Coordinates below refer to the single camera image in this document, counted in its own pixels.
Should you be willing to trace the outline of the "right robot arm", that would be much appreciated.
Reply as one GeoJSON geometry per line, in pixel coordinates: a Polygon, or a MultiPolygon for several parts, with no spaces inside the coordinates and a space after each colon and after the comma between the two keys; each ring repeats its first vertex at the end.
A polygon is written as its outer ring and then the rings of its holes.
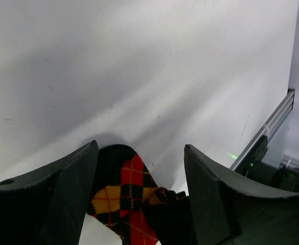
{"type": "Polygon", "coordinates": [[[250,162],[242,175],[258,183],[277,189],[299,192],[299,170],[283,165],[273,167],[261,161],[250,162]]]}

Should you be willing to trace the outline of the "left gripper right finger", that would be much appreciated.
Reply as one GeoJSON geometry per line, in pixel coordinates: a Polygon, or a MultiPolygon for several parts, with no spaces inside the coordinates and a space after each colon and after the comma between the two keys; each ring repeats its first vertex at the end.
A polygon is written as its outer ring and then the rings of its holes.
{"type": "Polygon", "coordinates": [[[299,244],[299,192],[270,187],[184,148],[198,244],[299,244]]]}

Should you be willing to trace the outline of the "black orange argyle sock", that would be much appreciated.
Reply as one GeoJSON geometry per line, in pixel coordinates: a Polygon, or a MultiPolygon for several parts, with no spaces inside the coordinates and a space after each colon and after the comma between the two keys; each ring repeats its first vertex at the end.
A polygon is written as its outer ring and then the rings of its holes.
{"type": "Polygon", "coordinates": [[[99,150],[86,213],[114,231],[123,244],[157,244],[143,207],[183,197],[184,192],[157,186],[134,149],[115,144],[99,150]]]}

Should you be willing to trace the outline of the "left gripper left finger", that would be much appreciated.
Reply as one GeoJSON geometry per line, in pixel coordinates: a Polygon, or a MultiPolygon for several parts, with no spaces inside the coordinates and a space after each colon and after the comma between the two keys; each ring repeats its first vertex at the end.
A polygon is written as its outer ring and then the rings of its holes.
{"type": "Polygon", "coordinates": [[[0,182],[0,244],[78,244],[98,144],[0,182]]]}

